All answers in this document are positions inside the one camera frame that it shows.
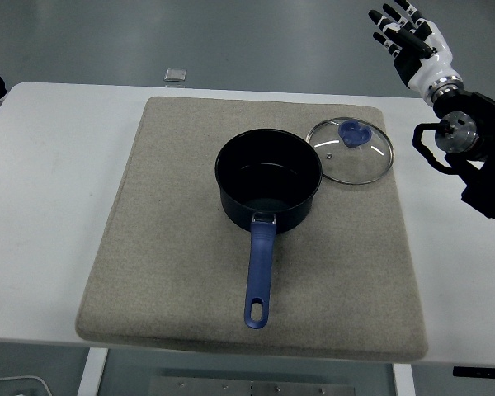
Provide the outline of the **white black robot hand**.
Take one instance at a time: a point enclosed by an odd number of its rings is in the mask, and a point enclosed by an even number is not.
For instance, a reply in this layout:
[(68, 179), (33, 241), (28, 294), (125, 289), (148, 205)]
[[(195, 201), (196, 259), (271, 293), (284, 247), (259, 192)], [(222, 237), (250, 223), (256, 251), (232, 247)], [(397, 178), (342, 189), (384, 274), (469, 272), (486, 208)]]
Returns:
[(453, 54), (436, 24), (411, 2), (396, 4), (399, 9), (385, 3), (368, 16), (378, 29), (373, 38), (392, 56), (403, 84), (425, 96), (445, 78), (460, 81), (452, 68)]

